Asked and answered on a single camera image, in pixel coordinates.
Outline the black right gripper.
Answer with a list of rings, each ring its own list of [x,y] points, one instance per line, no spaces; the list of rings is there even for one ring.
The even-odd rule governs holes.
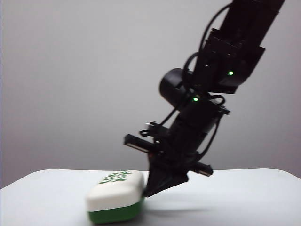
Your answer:
[[[194,146],[182,140],[171,140],[167,136],[154,136],[153,142],[127,134],[124,145],[148,155],[149,175],[144,197],[151,197],[173,186],[188,181],[189,171],[211,176],[210,165],[200,162],[206,151],[199,153]]]

